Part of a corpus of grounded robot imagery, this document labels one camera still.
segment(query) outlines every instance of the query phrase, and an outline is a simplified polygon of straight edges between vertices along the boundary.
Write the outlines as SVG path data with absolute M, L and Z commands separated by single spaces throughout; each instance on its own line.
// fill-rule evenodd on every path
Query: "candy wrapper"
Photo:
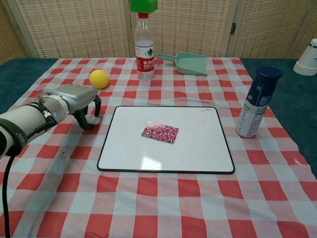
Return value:
M 149 121 L 142 136 L 174 144 L 179 128 Z

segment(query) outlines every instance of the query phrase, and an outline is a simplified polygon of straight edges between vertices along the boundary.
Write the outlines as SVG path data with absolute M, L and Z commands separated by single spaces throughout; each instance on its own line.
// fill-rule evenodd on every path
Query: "red checkered tablecloth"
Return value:
M 82 130 L 73 116 L 29 143 L 8 182 L 17 237 L 317 237 L 317 180 L 268 109 L 253 138 L 235 124 L 252 80 L 238 58 L 208 58 L 208 76 L 182 75 L 156 60 L 138 80 L 135 59 L 59 59 L 13 108 L 61 84 L 89 86 L 103 69 L 101 123 Z M 232 175 L 100 172 L 97 160 L 120 105 L 214 106 L 236 166 Z M 0 176 L 8 158 L 0 161 Z M 0 236 L 4 236 L 3 215 Z

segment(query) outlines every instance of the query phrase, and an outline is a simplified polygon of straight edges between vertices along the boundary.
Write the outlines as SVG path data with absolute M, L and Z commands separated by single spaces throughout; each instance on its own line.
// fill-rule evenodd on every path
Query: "plastic water bottle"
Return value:
M 282 77 L 279 69 L 270 66 L 259 67 L 256 73 L 236 127 L 236 132 L 242 137 L 255 135 L 272 98 L 276 83 Z
M 139 79 L 154 77 L 154 38 L 150 29 L 149 14 L 138 13 L 134 32 L 135 55 Z

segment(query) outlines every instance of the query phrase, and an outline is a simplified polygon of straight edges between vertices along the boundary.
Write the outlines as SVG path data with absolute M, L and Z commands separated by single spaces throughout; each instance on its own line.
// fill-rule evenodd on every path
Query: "white board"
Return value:
M 149 121 L 178 127 L 175 143 L 141 136 Z M 101 171 L 211 174 L 235 170 L 212 107 L 117 107 L 97 167 Z

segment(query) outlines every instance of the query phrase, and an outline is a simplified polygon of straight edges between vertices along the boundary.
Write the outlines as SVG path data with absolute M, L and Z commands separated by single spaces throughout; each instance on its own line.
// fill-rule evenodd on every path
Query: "spray can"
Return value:
M 282 77 L 282 72 L 271 66 L 261 66 L 257 68 L 256 73 L 236 127 L 236 132 L 242 137 L 255 135 L 276 83 Z

